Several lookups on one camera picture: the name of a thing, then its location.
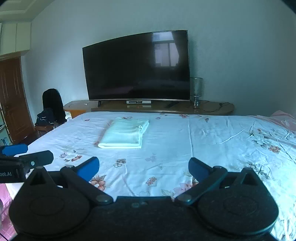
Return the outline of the floral white bed sheet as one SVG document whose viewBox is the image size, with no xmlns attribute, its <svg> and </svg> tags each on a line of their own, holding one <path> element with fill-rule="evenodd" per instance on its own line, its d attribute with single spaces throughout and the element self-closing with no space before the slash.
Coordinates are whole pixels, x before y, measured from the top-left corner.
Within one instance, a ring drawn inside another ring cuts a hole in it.
<svg viewBox="0 0 296 241">
<path fill-rule="evenodd" d="M 98 147 L 116 118 L 149 120 L 141 149 Z M 113 198 L 177 197 L 198 184 L 188 170 L 192 157 L 230 172 L 252 168 L 279 208 L 272 234 L 279 240 L 295 240 L 295 132 L 270 117 L 85 113 L 28 147 L 29 153 L 45 150 L 54 156 L 49 171 L 96 156 L 100 167 L 90 182 Z"/>
</svg>

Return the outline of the chair with dark clothes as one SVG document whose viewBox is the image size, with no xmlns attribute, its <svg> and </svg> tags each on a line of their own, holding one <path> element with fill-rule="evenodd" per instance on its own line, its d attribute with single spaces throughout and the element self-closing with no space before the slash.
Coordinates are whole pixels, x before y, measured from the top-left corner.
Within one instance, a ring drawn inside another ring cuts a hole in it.
<svg viewBox="0 0 296 241">
<path fill-rule="evenodd" d="M 57 89 L 50 88 L 42 95 L 43 111 L 37 115 L 35 129 L 39 137 L 66 123 L 66 113 Z"/>
</svg>

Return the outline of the large black television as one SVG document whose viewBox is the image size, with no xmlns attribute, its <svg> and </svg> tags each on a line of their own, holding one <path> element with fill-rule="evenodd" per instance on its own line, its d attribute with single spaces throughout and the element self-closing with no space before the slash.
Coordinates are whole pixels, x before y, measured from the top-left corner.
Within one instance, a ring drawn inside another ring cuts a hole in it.
<svg viewBox="0 0 296 241">
<path fill-rule="evenodd" d="M 90 100 L 190 99 L 186 30 L 118 37 L 82 49 Z"/>
</svg>

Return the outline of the white upper cabinet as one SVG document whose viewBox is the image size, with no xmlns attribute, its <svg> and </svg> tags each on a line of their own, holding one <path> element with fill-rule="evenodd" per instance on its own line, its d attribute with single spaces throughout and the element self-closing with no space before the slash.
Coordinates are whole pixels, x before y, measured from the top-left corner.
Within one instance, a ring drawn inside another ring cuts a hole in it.
<svg viewBox="0 0 296 241">
<path fill-rule="evenodd" d="M 24 56 L 31 48 L 31 22 L 1 23 L 1 61 Z"/>
</svg>

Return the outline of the silver set-top box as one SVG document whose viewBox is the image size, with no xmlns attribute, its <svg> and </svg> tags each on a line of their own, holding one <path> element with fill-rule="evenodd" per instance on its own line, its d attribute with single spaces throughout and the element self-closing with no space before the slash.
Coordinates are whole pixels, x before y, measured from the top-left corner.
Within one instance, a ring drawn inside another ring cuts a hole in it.
<svg viewBox="0 0 296 241">
<path fill-rule="evenodd" d="M 151 100 L 127 100 L 126 104 L 151 104 Z"/>
</svg>

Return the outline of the pink pillow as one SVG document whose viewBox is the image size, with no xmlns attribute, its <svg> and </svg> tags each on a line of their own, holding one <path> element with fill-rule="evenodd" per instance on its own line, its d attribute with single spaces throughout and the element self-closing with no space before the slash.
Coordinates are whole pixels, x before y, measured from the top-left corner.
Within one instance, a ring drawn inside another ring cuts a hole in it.
<svg viewBox="0 0 296 241">
<path fill-rule="evenodd" d="M 289 113 L 278 110 L 270 116 L 270 119 L 279 126 L 282 126 L 293 132 L 296 131 L 295 118 Z"/>
</svg>

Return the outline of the white garment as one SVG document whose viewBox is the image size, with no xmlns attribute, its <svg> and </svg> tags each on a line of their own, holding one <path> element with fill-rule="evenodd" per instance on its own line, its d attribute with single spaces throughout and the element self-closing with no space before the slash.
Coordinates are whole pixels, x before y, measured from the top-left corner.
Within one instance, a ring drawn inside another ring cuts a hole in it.
<svg viewBox="0 0 296 241">
<path fill-rule="evenodd" d="M 149 120 L 116 118 L 98 143 L 101 149 L 141 149 Z"/>
</svg>

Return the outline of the brown wooden door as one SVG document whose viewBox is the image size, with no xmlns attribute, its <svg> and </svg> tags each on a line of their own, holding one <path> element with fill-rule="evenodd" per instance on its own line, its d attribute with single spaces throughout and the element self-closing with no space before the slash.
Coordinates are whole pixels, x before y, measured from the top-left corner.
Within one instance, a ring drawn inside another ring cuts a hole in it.
<svg viewBox="0 0 296 241">
<path fill-rule="evenodd" d="M 35 131 L 24 91 L 19 57 L 1 61 L 1 111 L 14 144 Z"/>
</svg>

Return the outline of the brown wooden tv stand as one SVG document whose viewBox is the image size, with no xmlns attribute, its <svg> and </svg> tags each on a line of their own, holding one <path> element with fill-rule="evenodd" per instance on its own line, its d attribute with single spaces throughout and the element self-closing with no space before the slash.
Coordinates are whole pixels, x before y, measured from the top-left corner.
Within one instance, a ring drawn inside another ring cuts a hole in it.
<svg viewBox="0 0 296 241">
<path fill-rule="evenodd" d="M 234 104 L 202 100 L 199 107 L 194 109 L 190 101 L 153 100 L 151 104 L 126 104 L 124 100 L 77 100 L 65 104 L 64 111 L 71 113 L 72 118 L 96 111 L 230 115 L 234 112 Z"/>
</svg>

